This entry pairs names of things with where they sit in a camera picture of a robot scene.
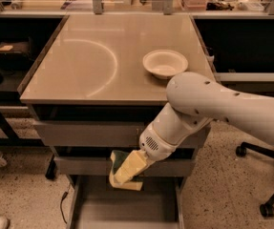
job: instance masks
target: table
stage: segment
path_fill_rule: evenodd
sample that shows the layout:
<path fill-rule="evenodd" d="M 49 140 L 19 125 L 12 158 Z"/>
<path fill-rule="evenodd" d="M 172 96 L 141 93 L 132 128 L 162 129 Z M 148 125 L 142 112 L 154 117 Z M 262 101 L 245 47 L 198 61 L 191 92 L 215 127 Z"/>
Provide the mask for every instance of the table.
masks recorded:
<path fill-rule="evenodd" d="M 187 14 L 84 13 L 69 16 L 23 91 L 20 99 L 31 110 L 35 129 L 74 187 L 67 228 L 82 228 L 86 221 L 89 228 L 104 223 L 110 228 L 184 228 L 180 190 L 209 127 L 146 170 L 141 194 L 115 190 L 106 182 L 111 151 L 136 149 L 139 135 L 167 101 L 167 80 L 142 66 L 142 57 L 157 49 L 182 53 L 189 71 L 214 80 Z M 145 200 L 128 212 L 127 203 L 140 198 Z M 148 208 L 156 211 L 150 222 L 144 214 Z M 120 219 L 120 211 L 127 211 L 127 220 Z"/>

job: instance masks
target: drawer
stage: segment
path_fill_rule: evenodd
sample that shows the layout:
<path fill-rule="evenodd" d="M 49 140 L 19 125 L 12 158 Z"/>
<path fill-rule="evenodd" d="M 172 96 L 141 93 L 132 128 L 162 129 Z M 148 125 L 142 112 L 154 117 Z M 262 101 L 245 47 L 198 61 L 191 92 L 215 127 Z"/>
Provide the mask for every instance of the drawer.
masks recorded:
<path fill-rule="evenodd" d="M 111 188 L 106 177 L 80 176 L 67 229 L 184 229 L 175 178 L 148 177 L 142 191 Z"/>
<path fill-rule="evenodd" d="M 108 176 L 112 161 L 103 157 L 55 157 L 54 161 L 61 174 Z M 194 159 L 167 158 L 149 167 L 146 177 L 188 177 L 195 166 Z"/>
<path fill-rule="evenodd" d="M 35 121 L 47 146 L 136 147 L 142 122 Z"/>

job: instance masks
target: chair wheel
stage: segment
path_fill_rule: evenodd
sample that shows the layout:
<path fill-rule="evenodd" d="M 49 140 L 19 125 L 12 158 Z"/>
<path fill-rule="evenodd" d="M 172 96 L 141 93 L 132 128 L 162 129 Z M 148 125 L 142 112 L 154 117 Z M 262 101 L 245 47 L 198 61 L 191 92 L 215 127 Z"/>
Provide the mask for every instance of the chair wheel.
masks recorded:
<path fill-rule="evenodd" d="M 270 204 L 261 204 L 261 206 L 260 206 L 260 212 L 261 212 L 261 215 L 264 218 L 272 218 L 272 217 L 274 217 L 274 208 Z"/>
<path fill-rule="evenodd" d="M 235 153 L 237 156 L 245 156 L 247 154 L 247 149 L 242 146 L 238 146 Z"/>

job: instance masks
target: sponge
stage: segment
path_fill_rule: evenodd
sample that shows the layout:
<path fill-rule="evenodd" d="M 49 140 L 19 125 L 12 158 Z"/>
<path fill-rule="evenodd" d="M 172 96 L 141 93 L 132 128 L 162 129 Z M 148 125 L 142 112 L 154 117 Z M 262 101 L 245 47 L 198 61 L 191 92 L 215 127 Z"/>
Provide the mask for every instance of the sponge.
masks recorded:
<path fill-rule="evenodd" d="M 117 174 L 118 170 L 120 172 L 121 166 L 125 162 L 125 160 L 128 156 L 129 156 L 129 153 L 127 153 L 127 152 L 122 152 L 122 151 L 118 151 L 118 150 L 112 151 L 110 159 L 111 159 L 113 165 L 111 168 L 111 172 L 109 174 L 110 184 L 114 188 L 140 191 L 142 188 L 142 185 L 143 185 L 143 179 L 141 177 L 133 177 L 129 181 L 125 180 L 124 182 L 122 182 L 123 179 L 121 179 L 120 175 Z"/>

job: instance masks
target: speckled floor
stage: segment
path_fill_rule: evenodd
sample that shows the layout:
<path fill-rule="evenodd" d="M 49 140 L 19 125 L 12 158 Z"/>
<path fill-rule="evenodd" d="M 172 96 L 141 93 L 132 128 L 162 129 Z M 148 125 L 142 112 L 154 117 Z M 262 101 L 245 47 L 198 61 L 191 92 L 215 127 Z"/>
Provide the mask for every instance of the speckled floor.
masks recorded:
<path fill-rule="evenodd" d="M 36 136 L 31 119 L 9 121 L 21 137 Z M 252 152 L 236 157 L 235 148 L 242 141 L 267 146 L 231 126 L 212 122 L 212 131 L 182 193 L 185 228 L 274 229 L 274 218 L 264 219 L 259 213 L 259 205 L 274 192 L 274 160 Z M 45 178 L 50 150 L 0 149 L 9 162 L 0 169 L 0 216 L 11 220 L 10 229 L 65 228 L 59 204 L 69 181 L 64 175 L 57 175 L 54 181 Z M 69 189 L 63 202 L 66 218 L 73 191 Z"/>

